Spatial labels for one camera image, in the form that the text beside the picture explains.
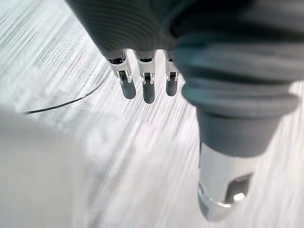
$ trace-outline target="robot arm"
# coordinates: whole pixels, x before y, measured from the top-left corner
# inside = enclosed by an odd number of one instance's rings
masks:
[[[254,0],[67,0],[108,59],[128,99],[135,97],[124,49],[135,50],[144,100],[154,101],[154,51],[166,52],[167,94],[182,93],[197,108],[200,129],[199,206],[223,219],[248,194],[258,160],[280,118],[298,98],[303,79],[303,3]]]

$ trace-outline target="grey rubber sleeve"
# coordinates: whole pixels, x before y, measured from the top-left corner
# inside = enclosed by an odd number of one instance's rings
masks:
[[[129,83],[127,80],[124,80],[123,84],[121,86],[122,86],[122,91],[123,91],[123,95],[125,96],[125,98],[131,100],[136,96],[136,89],[135,89],[133,80],[131,83]]]
[[[167,81],[166,83],[166,93],[169,96],[176,95],[177,91],[177,81],[174,80],[174,78],[171,78],[170,81]]]
[[[142,85],[143,99],[146,103],[151,104],[155,100],[155,90],[154,83],[151,84],[149,80],[146,81],[146,84]]]

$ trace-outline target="black cable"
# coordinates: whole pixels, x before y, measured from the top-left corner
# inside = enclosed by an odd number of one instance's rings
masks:
[[[90,96],[92,93],[94,93],[101,85],[102,83],[100,83],[95,89],[93,89],[90,93],[86,94],[85,96],[83,97],[80,97],[76,100],[73,100],[73,101],[69,101],[69,102],[66,102],[66,103],[63,103],[63,104],[60,104],[60,105],[57,105],[57,106],[53,106],[53,107],[49,107],[49,108],[43,108],[43,109],[37,109],[37,110],[33,110],[33,111],[28,111],[28,112],[24,112],[23,114],[24,115],[30,115],[30,114],[34,114],[34,113],[41,113],[41,112],[45,112],[45,111],[49,111],[49,110],[52,110],[52,109],[57,109],[57,108],[61,108],[63,106],[66,106],[66,105],[69,105],[69,104],[72,104],[74,102],[77,102],[77,101],[80,101],[84,98],[86,98],[87,96]]]

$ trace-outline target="silver metal connector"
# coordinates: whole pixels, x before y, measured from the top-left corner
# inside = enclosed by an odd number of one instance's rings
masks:
[[[198,199],[208,221],[225,219],[245,199],[260,158],[233,157],[201,144]]]

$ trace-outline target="white surface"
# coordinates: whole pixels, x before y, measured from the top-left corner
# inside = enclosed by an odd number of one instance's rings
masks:
[[[80,23],[62,0],[0,0],[0,101],[18,112],[88,99],[32,118],[71,132],[91,155],[94,228],[301,228],[304,224],[303,106],[283,119],[259,164],[249,198],[229,219],[199,212],[198,129],[194,108],[168,97],[162,52],[153,104],[123,97]],[[293,90],[303,95],[303,85]]]

